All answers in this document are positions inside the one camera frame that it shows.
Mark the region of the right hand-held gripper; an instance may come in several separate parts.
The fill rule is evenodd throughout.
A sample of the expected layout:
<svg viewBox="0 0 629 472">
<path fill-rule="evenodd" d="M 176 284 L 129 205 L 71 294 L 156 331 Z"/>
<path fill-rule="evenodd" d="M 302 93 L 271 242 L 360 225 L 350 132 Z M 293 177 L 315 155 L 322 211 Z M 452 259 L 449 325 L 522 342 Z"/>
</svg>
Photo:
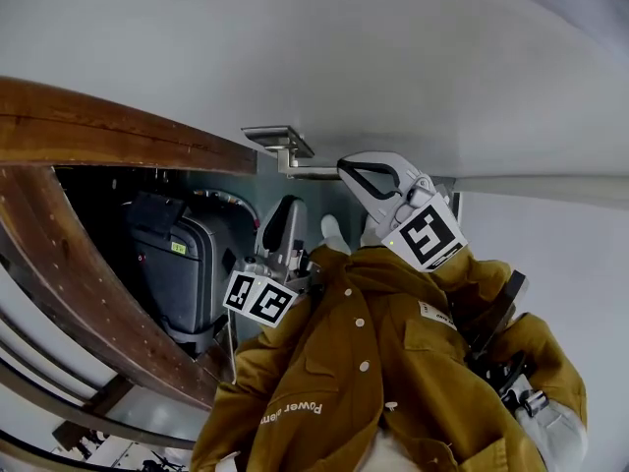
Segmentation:
<svg viewBox="0 0 629 472">
<path fill-rule="evenodd" d="M 363 151 L 337 163 L 343 183 L 380 223 L 380 241 L 419 272 L 433 272 L 467 247 L 449 201 L 426 175 L 409 175 L 413 166 L 390 151 Z M 388 177 L 380 190 L 372 175 Z"/>
</svg>

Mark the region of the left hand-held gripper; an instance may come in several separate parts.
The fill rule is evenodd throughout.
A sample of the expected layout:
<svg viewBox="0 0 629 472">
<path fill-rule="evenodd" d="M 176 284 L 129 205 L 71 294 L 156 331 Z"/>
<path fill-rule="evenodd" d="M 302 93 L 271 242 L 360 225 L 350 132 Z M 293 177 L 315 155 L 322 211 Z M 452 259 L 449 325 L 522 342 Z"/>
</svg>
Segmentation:
<svg viewBox="0 0 629 472">
<path fill-rule="evenodd" d="M 260 325 L 278 326 L 289 309 L 319 285 L 319 265 L 304 248 L 306 234 L 306 204 L 284 196 L 257 231 L 257 255 L 236 261 L 223 306 Z"/>
</svg>

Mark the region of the white door with handle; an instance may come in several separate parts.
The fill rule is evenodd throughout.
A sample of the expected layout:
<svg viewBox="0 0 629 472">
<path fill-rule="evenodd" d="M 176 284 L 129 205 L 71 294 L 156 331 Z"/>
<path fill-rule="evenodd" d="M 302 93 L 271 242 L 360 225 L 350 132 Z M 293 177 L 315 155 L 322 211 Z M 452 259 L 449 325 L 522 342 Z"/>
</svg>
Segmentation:
<svg viewBox="0 0 629 472">
<path fill-rule="evenodd" d="M 629 0 L 0 0 L 0 75 L 319 160 L 629 174 Z"/>
</svg>

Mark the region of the person's right forearm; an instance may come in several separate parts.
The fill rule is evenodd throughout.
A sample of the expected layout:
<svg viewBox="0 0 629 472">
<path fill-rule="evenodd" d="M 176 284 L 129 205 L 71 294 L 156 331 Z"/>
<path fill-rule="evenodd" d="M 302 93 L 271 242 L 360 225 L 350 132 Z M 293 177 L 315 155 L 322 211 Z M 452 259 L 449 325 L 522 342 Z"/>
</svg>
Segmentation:
<svg viewBox="0 0 629 472">
<path fill-rule="evenodd" d="M 512 274 L 502 261 L 479 261 L 466 247 L 430 274 L 451 303 L 455 316 L 475 316 L 489 309 Z"/>
</svg>

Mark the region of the person's left forearm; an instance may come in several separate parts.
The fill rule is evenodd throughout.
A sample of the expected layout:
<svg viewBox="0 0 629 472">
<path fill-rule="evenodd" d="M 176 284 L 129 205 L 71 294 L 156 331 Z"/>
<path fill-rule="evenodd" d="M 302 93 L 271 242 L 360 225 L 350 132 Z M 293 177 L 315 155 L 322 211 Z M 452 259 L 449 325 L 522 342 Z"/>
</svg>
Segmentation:
<svg viewBox="0 0 629 472">
<path fill-rule="evenodd" d="M 276 327 L 264 325 L 236 354 L 236 385 L 256 395 L 273 392 L 312 316 L 312 298 L 300 297 Z"/>
</svg>

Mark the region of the white shoe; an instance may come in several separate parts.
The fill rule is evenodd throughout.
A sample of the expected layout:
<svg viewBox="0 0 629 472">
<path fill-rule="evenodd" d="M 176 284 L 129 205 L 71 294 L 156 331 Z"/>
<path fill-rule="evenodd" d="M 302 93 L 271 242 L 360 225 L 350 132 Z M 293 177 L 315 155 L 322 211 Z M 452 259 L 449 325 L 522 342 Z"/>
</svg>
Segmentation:
<svg viewBox="0 0 629 472">
<path fill-rule="evenodd" d="M 345 255 L 352 254 L 352 251 L 348 243 L 345 241 L 339 223 L 334 215 L 326 214 L 320 221 L 320 229 L 322 235 L 322 245 Z"/>
<path fill-rule="evenodd" d="M 374 248 L 382 245 L 382 240 L 390 233 L 386 225 L 383 227 L 370 215 L 366 217 L 363 234 L 360 239 L 361 248 Z"/>
</svg>

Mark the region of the dark grey hard case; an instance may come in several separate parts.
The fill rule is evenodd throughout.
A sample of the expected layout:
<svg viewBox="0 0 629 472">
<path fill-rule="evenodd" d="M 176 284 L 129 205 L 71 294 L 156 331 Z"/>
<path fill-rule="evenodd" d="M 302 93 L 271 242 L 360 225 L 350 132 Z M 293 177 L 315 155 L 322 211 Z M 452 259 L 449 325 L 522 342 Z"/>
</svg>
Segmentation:
<svg viewBox="0 0 629 472">
<path fill-rule="evenodd" d="M 235 208 L 196 197 L 191 203 L 139 192 L 126 211 L 137 267 L 166 333 L 196 358 L 218 325 L 223 283 L 237 259 L 230 228 Z"/>
</svg>

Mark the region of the mustard yellow jacket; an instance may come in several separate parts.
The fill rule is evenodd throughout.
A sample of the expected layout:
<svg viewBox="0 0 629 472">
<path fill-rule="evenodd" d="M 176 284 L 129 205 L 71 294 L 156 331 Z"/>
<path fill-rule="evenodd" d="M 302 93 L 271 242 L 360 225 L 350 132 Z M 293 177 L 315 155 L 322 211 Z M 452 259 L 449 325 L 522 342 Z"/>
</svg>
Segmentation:
<svg viewBox="0 0 629 472">
<path fill-rule="evenodd" d="M 574 411 L 585 385 L 548 325 L 515 316 L 508 282 L 455 316 L 430 273 L 383 247 L 321 246 L 322 293 L 273 392 L 221 385 L 191 472 L 364 472 L 384 430 L 416 472 L 547 472 L 514 411 L 526 389 Z"/>
</svg>

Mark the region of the white shirt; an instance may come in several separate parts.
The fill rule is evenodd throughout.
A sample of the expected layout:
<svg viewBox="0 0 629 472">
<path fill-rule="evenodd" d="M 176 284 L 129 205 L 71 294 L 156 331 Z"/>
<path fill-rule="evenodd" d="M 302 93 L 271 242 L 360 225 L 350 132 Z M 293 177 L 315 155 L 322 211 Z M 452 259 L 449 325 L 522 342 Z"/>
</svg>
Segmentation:
<svg viewBox="0 0 629 472">
<path fill-rule="evenodd" d="M 398 442 L 384 430 L 378 430 L 372 442 L 369 458 L 364 463 L 364 472 L 416 472 Z"/>
</svg>

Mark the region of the wooden handrail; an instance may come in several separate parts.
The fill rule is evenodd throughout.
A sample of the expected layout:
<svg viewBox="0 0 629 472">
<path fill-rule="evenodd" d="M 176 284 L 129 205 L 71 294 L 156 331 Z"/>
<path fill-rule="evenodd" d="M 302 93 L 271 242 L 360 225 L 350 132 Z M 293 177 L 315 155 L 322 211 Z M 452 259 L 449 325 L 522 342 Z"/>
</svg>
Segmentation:
<svg viewBox="0 0 629 472">
<path fill-rule="evenodd" d="M 30 338 L 0 311 L 0 386 L 62 420 L 55 439 L 73 446 L 89 430 L 143 444 L 190 449 L 189 425 L 179 428 L 177 412 L 194 411 L 114 376 L 98 386 Z"/>
</svg>

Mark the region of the light grey bag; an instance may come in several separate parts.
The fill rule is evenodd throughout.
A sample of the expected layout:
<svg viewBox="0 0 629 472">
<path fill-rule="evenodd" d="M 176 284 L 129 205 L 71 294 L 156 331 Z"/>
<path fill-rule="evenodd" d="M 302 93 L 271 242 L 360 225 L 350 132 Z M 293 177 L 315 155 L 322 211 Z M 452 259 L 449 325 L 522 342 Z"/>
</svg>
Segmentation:
<svg viewBox="0 0 629 472">
<path fill-rule="evenodd" d="M 541 390 L 523 390 L 517 401 L 515 419 L 536 445 L 546 471 L 580 472 L 588 437 L 579 416 Z"/>
</svg>

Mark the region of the wooden stair post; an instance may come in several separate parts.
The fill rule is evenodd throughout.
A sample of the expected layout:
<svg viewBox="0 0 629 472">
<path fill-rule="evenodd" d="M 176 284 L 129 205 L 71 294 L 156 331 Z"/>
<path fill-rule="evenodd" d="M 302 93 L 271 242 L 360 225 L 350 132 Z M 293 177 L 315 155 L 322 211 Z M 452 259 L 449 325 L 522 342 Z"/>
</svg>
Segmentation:
<svg viewBox="0 0 629 472">
<path fill-rule="evenodd" d="M 0 76 L 0 164 L 136 166 L 253 175 L 257 154 L 126 105 Z"/>
</svg>

